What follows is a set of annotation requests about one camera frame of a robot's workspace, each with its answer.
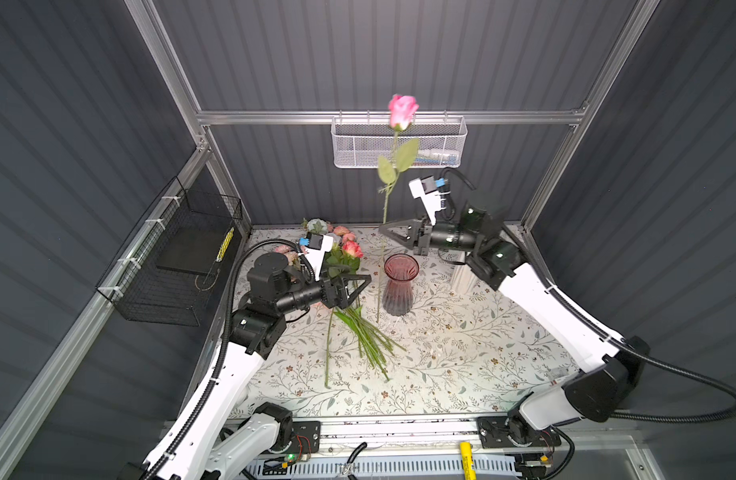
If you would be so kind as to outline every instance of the black wire basket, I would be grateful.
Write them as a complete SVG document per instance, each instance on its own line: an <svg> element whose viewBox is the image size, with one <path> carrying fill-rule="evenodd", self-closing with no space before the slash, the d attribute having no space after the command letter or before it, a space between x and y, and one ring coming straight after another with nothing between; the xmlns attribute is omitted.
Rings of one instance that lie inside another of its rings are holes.
<svg viewBox="0 0 736 480"><path fill-rule="evenodd" d="M126 320L199 326L215 313L243 238L237 197L182 189L123 262L119 280L96 285Z"/></svg>

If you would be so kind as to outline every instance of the floral tablecloth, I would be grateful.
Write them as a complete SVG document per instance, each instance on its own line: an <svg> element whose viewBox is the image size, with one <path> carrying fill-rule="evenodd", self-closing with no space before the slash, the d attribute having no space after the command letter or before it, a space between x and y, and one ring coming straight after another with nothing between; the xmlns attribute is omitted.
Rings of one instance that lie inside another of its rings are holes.
<svg viewBox="0 0 736 480"><path fill-rule="evenodd" d="M361 297L363 313L375 322L382 237L375 228L353 232L365 253L359 273L373 275ZM249 244L277 237L295 240L302 234L303 230L256 230ZM407 253L390 240L385 244L387 256ZM248 259L239 275L236 303L248 290L245 274L256 256ZM325 387L330 311L317 305L288 325L251 380L248 398L230 417L246 417L266 401L299 417L499 412L530 390L547 388L559 369L574 368L567 351L519 305L480 282L470 295L452 293L453 266L441 262L434 250L415 258L421 271L413 283L413 309L402 317L382 310L378 322L407 350L396 350L390 357L389 382L360 358L354 334L334 317L330 382Z"/></svg>

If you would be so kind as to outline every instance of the wall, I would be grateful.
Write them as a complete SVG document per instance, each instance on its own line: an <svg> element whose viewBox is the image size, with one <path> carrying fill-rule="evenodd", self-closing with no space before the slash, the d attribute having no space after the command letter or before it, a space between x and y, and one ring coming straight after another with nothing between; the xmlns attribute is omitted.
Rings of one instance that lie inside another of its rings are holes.
<svg viewBox="0 0 736 480"><path fill-rule="evenodd" d="M633 4L155 2L203 110L386 110L394 93L421 110L579 108ZM327 127L213 129L255 224L381 220L375 170L336 169ZM566 130L471 126L462 170L519 220ZM390 218L417 207L402 190Z"/></svg>
<svg viewBox="0 0 736 480"><path fill-rule="evenodd" d="M193 149L122 2L0 2L0 427ZM14 478L140 459L199 337L113 317Z"/></svg>
<svg viewBox="0 0 736 480"><path fill-rule="evenodd" d="M597 318L736 386L736 1L662 2L535 237ZM651 367L629 401L663 414L727 404ZM640 427L670 478L736 476L736 418Z"/></svg>

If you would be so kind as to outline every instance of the pink glass vase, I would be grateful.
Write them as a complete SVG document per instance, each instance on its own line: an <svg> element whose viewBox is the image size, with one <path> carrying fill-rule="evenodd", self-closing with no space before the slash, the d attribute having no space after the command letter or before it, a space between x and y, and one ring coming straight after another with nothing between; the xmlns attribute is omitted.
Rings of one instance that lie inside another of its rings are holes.
<svg viewBox="0 0 736 480"><path fill-rule="evenodd" d="M389 278L381 302L384 310L394 316L410 312L413 306L411 281L419 274L419 262L410 255L395 254L386 259L384 272Z"/></svg>

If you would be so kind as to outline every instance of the white mesh basket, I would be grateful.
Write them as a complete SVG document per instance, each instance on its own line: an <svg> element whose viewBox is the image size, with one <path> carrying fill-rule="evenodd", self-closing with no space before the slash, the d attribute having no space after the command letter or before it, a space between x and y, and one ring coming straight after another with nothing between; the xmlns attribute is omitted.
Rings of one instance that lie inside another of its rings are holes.
<svg viewBox="0 0 736 480"><path fill-rule="evenodd" d="M351 118L334 117L330 133L333 136L333 162L338 168L376 168L379 156L392 153L394 131L385 121L362 123ZM411 168L438 168L461 165L466 140L463 117L446 117L440 121L417 120L401 132L397 146L411 138L419 139L419 156Z"/></svg>

